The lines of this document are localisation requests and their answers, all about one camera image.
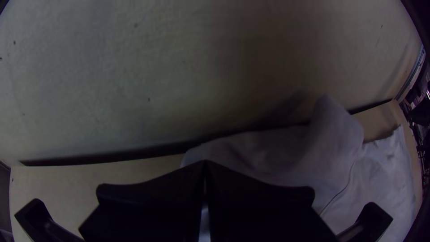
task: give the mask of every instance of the beige tabletop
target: beige tabletop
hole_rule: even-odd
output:
[[[416,211],[421,205],[421,168],[412,132],[396,102],[354,115],[363,125],[365,141],[384,138],[400,124],[411,155]],[[95,190],[101,183],[131,184],[178,169],[183,155],[105,164],[53,167],[12,167],[10,214],[15,241],[30,241],[13,215],[33,198],[41,199],[52,218],[80,235],[78,227],[98,205]]]

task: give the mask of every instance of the black plastic part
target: black plastic part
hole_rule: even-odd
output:
[[[86,242],[197,242],[203,203],[213,242],[370,242],[392,221],[369,203],[336,237],[312,209],[311,188],[269,185],[210,161],[144,183],[102,184],[96,194],[99,206],[79,228]],[[57,225],[38,199],[15,217],[35,242],[83,242]]]
[[[99,185],[100,205],[79,232],[87,242],[197,242],[204,165],[195,163],[135,185]]]
[[[393,218],[382,208],[375,203],[368,203],[364,206],[354,225],[340,233],[337,238],[341,242],[378,241],[392,221]]]
[[[337,241],[311,207],[312,188],[273,186],[213,162],[207,166],[211,241]]]
[[[84,242],[55,223],[39,199],[29,202],[15,214],[15,218],[34,242]]]

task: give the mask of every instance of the white cloth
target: white cloth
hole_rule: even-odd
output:
[[[363,138],[360,123],[324,96],[308,126],[219,138],[189,150],[182,166],[211,160],[273,185],[310,186],[312,207],[335,234],[375,202],[394,218],[381,241],[402,241],[415,200],[402,127],[387,139],[363,144]]]

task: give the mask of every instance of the white towel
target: white towel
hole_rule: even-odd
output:
[[[308,126],[219,138],[189,150],[182,166],[211,160],[273,185],[310,186],[312,207],[335,234],[351,226],[366,203],[375,202],[394,219],[381,241],[402,241],[415,200],[402,127],[387,139],[363,144],[363,138],[360,123],[324,96]],[[209,236],[202,231],[200,238]]]

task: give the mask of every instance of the wall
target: wall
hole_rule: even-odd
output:
[[[183,141],[284,104],[294,123],[324,92],[360,107],[397,94],[419,46],[397,0],[11,0],[0,159]]]

